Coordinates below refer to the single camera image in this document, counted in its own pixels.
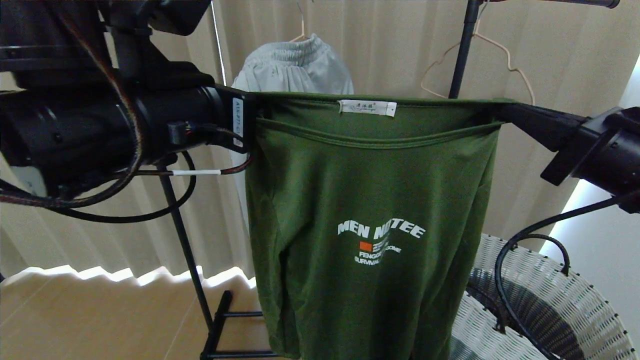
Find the empty hanger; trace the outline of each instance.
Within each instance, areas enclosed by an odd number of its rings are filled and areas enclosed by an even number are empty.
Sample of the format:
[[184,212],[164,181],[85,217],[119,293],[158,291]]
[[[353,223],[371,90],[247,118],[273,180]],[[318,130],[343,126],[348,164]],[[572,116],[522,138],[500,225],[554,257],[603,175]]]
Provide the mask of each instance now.
[[301,23],[302,23],[302,25],[301,25],[302,34],[300,34],[299,36],[297,36],[296,38],[294,38],[290,42],[296,42],[296,41],[299,41],[299,40],[308,39],[307,34],[305,33],[305,14],[302,12],[302,8],[300,7],[300,2],[296,1],[296,4],[298,5],[298,11],[300,12],[300,18],[302,19],[302,21],[301,21]]

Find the white sticker label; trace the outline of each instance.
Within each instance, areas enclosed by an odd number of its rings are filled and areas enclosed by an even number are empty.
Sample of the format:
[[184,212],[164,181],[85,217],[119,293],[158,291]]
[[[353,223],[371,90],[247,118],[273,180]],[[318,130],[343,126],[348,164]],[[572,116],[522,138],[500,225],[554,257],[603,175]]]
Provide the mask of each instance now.
[[338,100],[341,113],[360,113],[394,117],[396,115],[396,102],[365,101],[365,100]]
[[[242,99],[234,98],[234,133],[244,136],[243,122],[244,122],[244,101]],[[235,146],[242,146],[242,141],[234,139]]]

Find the beige curtain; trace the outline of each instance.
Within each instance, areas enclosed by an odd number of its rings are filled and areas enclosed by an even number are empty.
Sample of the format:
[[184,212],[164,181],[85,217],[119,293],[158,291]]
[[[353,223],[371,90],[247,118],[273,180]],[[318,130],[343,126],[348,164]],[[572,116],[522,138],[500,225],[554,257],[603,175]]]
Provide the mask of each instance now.
[[[420,89],[420,76],[460,39],[466,3],[300,0],[307,33],[317,33],[342,56],[356,92],[382,97],[430,96]],[[256,47],[300,34],[300,14],[293,0],[217,0],[214,12],[217,33],[212,13],[208,13],[193,35],[157,33],[154,43],[171,60],[192,61],[218,82],[226,78],[231,84]],[[538,105],[593,115],[620,100],[640,54],[638,15],[640,3],[631,0],[622,0],[613,10],[509,0],[488,7],[481,32],[511,50],[514,65],[531,81]],[[426,79],[430,88],[448,93],[455,57],[452,51],[430,72]],[[522,80],[510,74],[505,63],[499,49],[474,41],[460,97],[511,97],[528,102]],[[221,168],[230,162],[224,149],[199,147],[192,153],[199,168]],[[485,232],[509,236],[562,210],[575,182],[557,188],[539,178],[552,155],[513,126],[503,127]],[[2,177],[12,181],[6,164],[2,165]],[[178,194],[186,188],[185,179],[176,179],[174,184]],[[163,206],[157,179],[137,179],[114,199],[86,210],[133,215]],[[196,193],[182,213],[205,276],[232,266],[253,276],[232,178],[199,177]],[[109,272],[131,267],[136,276],[159,266],[173,274],[186,270],[170,217],[144,224],[103,225],[3,205],[2,225],[0,272],[4,275],[26,266],[66,264],[78,271],[98,265]],[[529,246],[536,249],[540,244]]]
[[[155,32],[152,41],[170,60],[191,61],[201,71],[221,79],[211,9],[192,35],[180,37]],[[12,87],[10,77],[3,76],[2,86]],[[201,146],[190,154],[198,168],[230,166],[226,149]],[[181,160],[174,168],[186,168],[186,164]],[[16,183],[4,160],[0,172],[3,179]],[[186,178],[173,180],[178,197],[184,193],[187,183]],[[82,211],[122,216],[165,206],[159,180],[137,178],[114,198]],[[135,276],[159,266],[165,266],[174,275],[187,270],[169,215],[142,224],[106,225],[11,204],[3,204],[1,209],[0,272],[5,276],[27,266],[70,265],[77,271],[102,266],[108,272],[131,268]],[[181,211],[196,262],[202,265],[206,277],[233,266],[253,276],[251,251],[231,177],[198,177],[196,191]]]
[[[307,33],[342,56],[357,94],[432,97],[420,88],[426,67],[460,40],[467,2],[301,0]],[[217,0],[214,12],[227,78],[256,47],[300,34],[296,2]],[[537,105],[580,115],[616,106],[640,53],[640,3],[615,9],[550,1],[509,0],[488,5],[480,32],[507,46],[524,70]],[[449,93],[457,50],[429,72],[425,83]],[[505,54],[472,42],[461,98],[510,97],[529,102]],[[507,237],[560,212],[576,181],[555,187],[540,179],[553,157],[512,125],[502,128],[484,231]],[[539,249],[541,242],[524,244]]]

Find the hanging garment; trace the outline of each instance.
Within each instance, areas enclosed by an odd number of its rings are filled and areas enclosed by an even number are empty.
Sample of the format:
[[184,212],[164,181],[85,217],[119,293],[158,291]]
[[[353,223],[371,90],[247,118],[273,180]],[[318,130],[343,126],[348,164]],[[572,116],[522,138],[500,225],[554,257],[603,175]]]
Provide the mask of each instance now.
[[502,103],[257,95],[247,195],[271,348],[448,359]]
[[[301,42],[274,42],[260,46],[244,61],[233,88],[248,92],[308,92],[353,94],[345,64],[316,34]],[[246,156],[230,151],[233,164]],[[234,175],[240,207],[248,227],[244,173]]]

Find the white wicker chair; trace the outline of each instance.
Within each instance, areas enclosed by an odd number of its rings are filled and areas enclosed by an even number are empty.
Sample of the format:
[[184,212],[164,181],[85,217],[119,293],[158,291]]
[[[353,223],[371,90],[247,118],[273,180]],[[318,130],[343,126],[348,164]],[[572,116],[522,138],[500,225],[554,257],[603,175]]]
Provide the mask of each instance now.
[[[504,244],[500,238],[482,236],[471,287],[454,323],[451,359],[544,359],[512,328],[505,334],[494,329],[494,314],[507,314],[493,281],[495,259]],[[609,302],[579,274],[570,271],[565,276],[561,268],[562,264],[521,247],[509,252],[502,267],[504,289],[522,323],[563,359],[638,359]]]

